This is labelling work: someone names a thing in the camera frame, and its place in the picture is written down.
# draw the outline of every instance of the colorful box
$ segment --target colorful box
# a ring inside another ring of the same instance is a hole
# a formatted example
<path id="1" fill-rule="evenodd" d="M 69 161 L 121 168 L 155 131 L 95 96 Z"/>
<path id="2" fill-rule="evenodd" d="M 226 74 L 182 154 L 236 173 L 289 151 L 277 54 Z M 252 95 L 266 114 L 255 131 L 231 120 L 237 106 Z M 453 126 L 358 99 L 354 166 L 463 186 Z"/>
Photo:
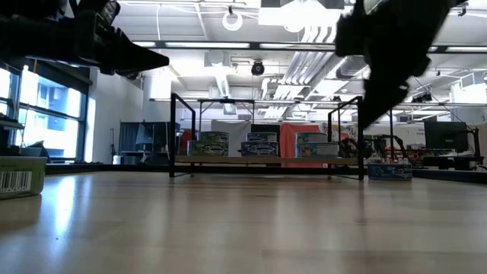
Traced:
<path id="1" fill-rule="evenodd" d="M 277 133 L 275 132 L 249 132 L 247 133 L 247 142 L 277 142 Z"/>
<path id="2" fill-rule="evenodd" d="M 308 142 L 328 142 L 327 135 L 319 132 L 296 133 L 296 145 Z"/>
<path id="3" fill-rule="evenodd" d="M 228 132 L 200 132 L 199 141 L 217 141 L 226 142 L 230 140 L 230 133 Z"/>
<path id="4" fill-rule="evenodd" d="M 217 141 L 188 141 L 188 156 L 228 156 L 228 143 Z"/>
<path id="5" fill-rule="evenodd" d="M 242 142 L 240 153 L 243 157 L 277 157 L 278 142 Z"/>
<path id="6" fill-rule="evenodd" d="M 368 178 L 371 180 L 411 180 L 411 164 L 368 164 Z"/>
<path id="7" fill-rule="evenodd" d="M 309 142 L 296 145 L 296 158 L 337 158 L 339 146 L 333 142 Z"/>

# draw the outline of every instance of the barcode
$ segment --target barcode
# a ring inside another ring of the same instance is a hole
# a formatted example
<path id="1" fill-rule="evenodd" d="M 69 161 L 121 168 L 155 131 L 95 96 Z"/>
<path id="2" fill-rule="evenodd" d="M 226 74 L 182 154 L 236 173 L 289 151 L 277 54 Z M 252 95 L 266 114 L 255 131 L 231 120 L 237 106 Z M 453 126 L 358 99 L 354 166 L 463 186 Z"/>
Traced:
<path id="1" fill-rule="evenodd" d="M 0 172 L 0 193 L 30 190 L 31 171 Z"/>

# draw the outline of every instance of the white column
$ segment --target white column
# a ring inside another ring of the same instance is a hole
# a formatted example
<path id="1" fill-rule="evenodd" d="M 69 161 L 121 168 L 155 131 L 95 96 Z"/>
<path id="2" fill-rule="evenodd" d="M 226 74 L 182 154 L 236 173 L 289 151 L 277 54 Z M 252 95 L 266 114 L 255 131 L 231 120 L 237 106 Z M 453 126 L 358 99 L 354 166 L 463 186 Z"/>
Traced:
<path id="1" fill-rule="evenodd" d="M 151 98 L 170 99 L 170 74 L 161 69 L 161 73 L 152 72 L 144 77 L 144 105 L 142 118 L 146 122 L 169 122 L 170 102 L 150 101 Z"/>

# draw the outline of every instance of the security camera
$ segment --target security camera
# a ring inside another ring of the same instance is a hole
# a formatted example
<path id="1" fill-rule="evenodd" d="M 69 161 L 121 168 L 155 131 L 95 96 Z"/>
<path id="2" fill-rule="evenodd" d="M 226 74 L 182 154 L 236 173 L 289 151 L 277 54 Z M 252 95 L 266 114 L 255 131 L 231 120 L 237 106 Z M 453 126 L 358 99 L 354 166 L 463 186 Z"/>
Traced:
<path id="1" fill-rule="evenodd" d="M 264 65 L 262 64 L 262 61 L 260 60 L 254 61 L 252 66 L 252 75 L 261 76 L 263 74 L 264 74 Z"/>

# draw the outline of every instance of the shelf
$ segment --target shelf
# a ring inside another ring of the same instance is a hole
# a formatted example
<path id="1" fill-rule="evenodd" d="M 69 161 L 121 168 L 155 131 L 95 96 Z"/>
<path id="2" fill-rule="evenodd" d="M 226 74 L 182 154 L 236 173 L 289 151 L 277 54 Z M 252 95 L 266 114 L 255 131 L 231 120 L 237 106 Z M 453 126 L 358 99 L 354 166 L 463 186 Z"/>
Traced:
<path id="1" fill-rule="evenodd" d="M 176 156 L 178 163 L 208 164 L 358 164 L 356 158 L 271 158 L 271 157 L 213 157 Z"/>
<path id="2" fill-rule="evenodd" d="M 24 126 L 22 126 L 20 123 L 5 120 L 0 120 L 0 126 L 7 127 L 9 129 L 24 129 Z"/>

